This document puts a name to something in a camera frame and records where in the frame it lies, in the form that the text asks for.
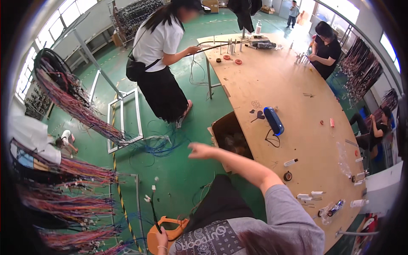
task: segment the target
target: hand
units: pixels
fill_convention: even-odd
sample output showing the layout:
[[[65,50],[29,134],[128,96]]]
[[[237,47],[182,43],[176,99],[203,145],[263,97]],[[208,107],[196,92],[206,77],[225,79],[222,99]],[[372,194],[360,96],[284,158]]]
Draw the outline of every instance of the hand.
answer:
[[[160,234],[160,232],[158,231],[156,233],[156,238],[157,238],[157,242],[159,244],[159,246],[164,246],[167,247],[168,245],[168,237],[167,237],[167,233],[166,230],[164,229],[164,227],[160,228],[162,230],[162,233]]]
[[[201,50],[201,48],[197,47],[197,46],[190,46],[190,47],[187,48],[187,52],[189,54],[195,54],[199,50]]]
[[[204,160],[211,158],[213,153],[217,150],[212,146],[198,142],[192,142],[188,147],[192,149],[192,152],[188,156],[189,158],[199,158]]]
[[[318,57],[317,57],[315,54],[310,54],[309,56],[307,56],[307,58],[308,58],[310,61],[316,61]]]

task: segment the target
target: yellow black floor stripe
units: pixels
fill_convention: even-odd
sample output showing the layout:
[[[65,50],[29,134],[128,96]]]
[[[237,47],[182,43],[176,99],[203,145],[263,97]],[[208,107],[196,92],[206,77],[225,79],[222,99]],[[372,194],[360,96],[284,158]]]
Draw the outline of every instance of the yellow black floor stripe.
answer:
[[[112,119],[113,119],[113,120],[112,120],[112,126],[113,126],[113,124],[115,123],[115,106],[116,106],[116,103],[113,105],[113,110],[112,110]],[[112,155],[113,155],[113,170],[116,172],[116,157],[115,157],[115,153],[112,153]],[[122,210],[123,210],[123,213],[124,213],[124,215],[125,215],[125,220],[126,220],[126,223],[128,224],[128,228],[129,228],[130,234],[132,235],[133,241],[135,242],[135,244],[136,244],[136,246],[137,246],[139,252],[142,252],[142,249],[140,248],[139,244],[137,243],[136,236],[135,236],[135,234],[133,233],[132,226],[130,225],[129,218],[128,218],[128,216],[127,216],[127,212],[126,212],[126,209],[125,209],[125,204],[124,204],[123,198],[122,198],[122,192],[120,191],[120,185],[119,185],[118,176],[116,176],[116,185],[117,185],[117,187],[118,187],[118,194],[119,194],[119,198],[120,198],[120,204],[121,204],[121,206],[122,206]]]

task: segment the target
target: white bottle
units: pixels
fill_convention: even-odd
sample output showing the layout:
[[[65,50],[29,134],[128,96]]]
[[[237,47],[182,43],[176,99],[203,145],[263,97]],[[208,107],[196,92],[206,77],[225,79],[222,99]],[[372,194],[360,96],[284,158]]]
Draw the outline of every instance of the white bottle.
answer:
[[[368,204],[369,202],[370,202],[369,200],[365,200],[365,199],[354,200],[354,201],[351,201],[350,207],[362,207]]]
[[[261,21],[260,20],[258,20],[258,23],[256,24],[256,27],[255,27],[255,35],[261,35]]]

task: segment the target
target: white t-shirt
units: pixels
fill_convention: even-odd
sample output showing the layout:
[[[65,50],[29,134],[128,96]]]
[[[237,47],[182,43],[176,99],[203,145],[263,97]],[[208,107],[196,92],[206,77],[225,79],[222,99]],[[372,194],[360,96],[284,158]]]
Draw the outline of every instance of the white t-shirt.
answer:
[[[179,23],[176,22],[174,16],[171,19],[171,26],[167,21],[164,25],[160,22],[152,33],[150,30],[145,32],[146,28],[143,26],[146,21],[144,21],[136,33],[133,46],[135,46],[140,36],[143,36],[132,51],[135,60],[148,66],[157,59],[160,59],[159,62],[147,69],[146,72],[156,72],[164,69],[166,66],[163,64],[163,53],[171,55],[177,52],[177,47],[184,31]]]
[[[65,146],[68,146],[68,145],[69,145],[68,139],[69,139],[70,136],[71,136],[71,131],[69,131],[68,129],[65,130],[65,131],[62,133],[61,139],[62,139],[62,142],[64,143]]]

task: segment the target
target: curved wooden workbench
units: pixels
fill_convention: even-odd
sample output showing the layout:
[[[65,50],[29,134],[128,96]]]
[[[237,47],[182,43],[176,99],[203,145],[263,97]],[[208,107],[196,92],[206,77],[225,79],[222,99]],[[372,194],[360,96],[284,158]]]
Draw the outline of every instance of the curved wooden workbench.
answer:
[[[232,38],[239,41],[239,36],[218,35],[215,40],[228,41]],[[237,44],[235,54],[230,55],[231,60],[222,58],[226,55],[226,46],[222,48],[222,55],[219,47],[205,51],[205,54],[234,108],[254,159],[282,179],[284,173],[290,171],[292,180],[284,182],[295,197],[299,193],[327,192],[322,201],[312,202],[315,208],[304,207],[312,217],[329,203],[346,200],[330,224],[323,225],[321,218],[315,218],[316,224],[326,233],[326,252],[340,238],[335,233],[340,228],[345,231],[360,210],[351,208],[350,202],[361,199],[365,184],[354,187],[341,172],[336,147],[336,142],[344,144],[345,139],[352,142],[356,142],[356,139],[336,97],[312,65],[295,65],[295,47],[289,49],[290,43],[277,34],[264,36],[284,48],[254,50],[243,46],[240,52]],[[198,39],[198,42],[205,41],[213,41],[213,37]],[[222,62],[217,63],[216,58],[221,58]],[[243,63],[236,64],[236,59]],[[266,119],[256,119],[257,111],[262,111],[266,106],[279,107],[277,114],[285,128],[279,136],[280,145],[278,141],[271,140],[276,140],[272,131],[266,137],[270,130]],[[334,128],[330,127],[330,118],[334,119]],[[266,141],[266,138],[279,147]],[[358,148],[349,143],[345,143],[345,148],[351,173],[356,175],[363,172],[362,162],[355,162],[355,150]],[[284,167],[284,162],[296,158],[298,162]]]

